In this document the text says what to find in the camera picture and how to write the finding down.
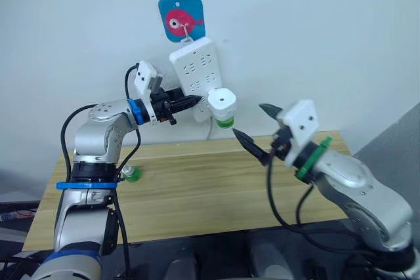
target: sticker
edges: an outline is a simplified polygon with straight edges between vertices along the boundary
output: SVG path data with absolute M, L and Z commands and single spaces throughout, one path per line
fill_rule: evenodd
M 205 36 L 201 0 L 159 0 L 159 11 L 168 40 L 181 42 L 185 30 L 193 40 Z

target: silver robotic arm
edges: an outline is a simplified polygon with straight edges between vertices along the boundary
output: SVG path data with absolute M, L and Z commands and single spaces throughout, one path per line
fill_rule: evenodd
M 310 100 L 299 101 L 283 110 L 270 104 L 260 107 L 277 120 L 275 156 L 286 166 L 296 167 L 296 177 L 314 183 L 321 194 L 338 205 L 350 218 L 364 248 L 376 258 L 366 257 L 378 276 L 386 279 L 420 279 L 420 257 L 411 238 L 413 211 L 395 191 L 382 185 L 361 161 L 329 150 L 331 139 L 320 145 L 311 141 L 318 120 Z M 263 165 L 269 154 L 248 135 L 234 130 L 241 145 Z
M 116 247 L 119 219 L 109 206 L 120 181 L 117 162 L 124 136 L 138 126 L 168 120 L 191 108 L 200 96 L 184 96 L 181 89 L 164 91 L 161 76 L 147 62 L 136 70 L 137 100 L 95 105 L 75 136 L 73 169 L 62 190 L 54 229 L 54 253 L 31 279 L 100 279 L 100 257 Z

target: white wall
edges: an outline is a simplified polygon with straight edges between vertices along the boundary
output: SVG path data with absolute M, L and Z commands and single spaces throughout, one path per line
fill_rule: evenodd
M 353 152 L 420 99 L 419 0 L 202 0 L 236 127 L 271 134 L 257 107 L 313 98 L 322 129 Z M 158 0 L 0 0 L 0 200 L 38 199 L 75 108 L 123 98 L 125 70 L 147 59 L 174 87 Z M 145 144 L 202 140 L 208 125 L 141 127 Z M 79 117 L 68 130 L 85 120 Z M 231 138 L 214 130 L 213 138 Z

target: white power strip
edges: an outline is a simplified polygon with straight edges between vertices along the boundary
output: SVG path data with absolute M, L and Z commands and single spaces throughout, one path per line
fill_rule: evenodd
M 222 87 L 216 46 L 202 37 L 169 55 L 185 95 L 204 96 L 193 108 L 194 119 L 201 123 L 211 117 L 207 93 Z

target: wood grain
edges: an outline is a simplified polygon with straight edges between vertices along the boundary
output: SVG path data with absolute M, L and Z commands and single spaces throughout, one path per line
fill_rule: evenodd
M 319 132 L 331 149 L 348 154 L 338 132 Z M 268 148 L 271 137 L 256 138 Z M 122 159 L 132 148 L 123 148 Z M 187 235 L 277 226 L 265 190 L 265 169 L 236 140 L 211 140 L 142 146 L 130 160 L 142 178 L 118 186 L 119 202 L 129 242 Z M 294 223 L 294 211 L 306 185 L 281 161 L 274 164 L 273 187 L 279 211 Z M 53 247 L 53 232 L 60 191 L 55 183 L 66 177 L 61 157 L 44 192 L 26 239 L 24 250 Z M 315 222 L 344 218 L 343 212 L 315 191 L 303 209 L 303 220 Z

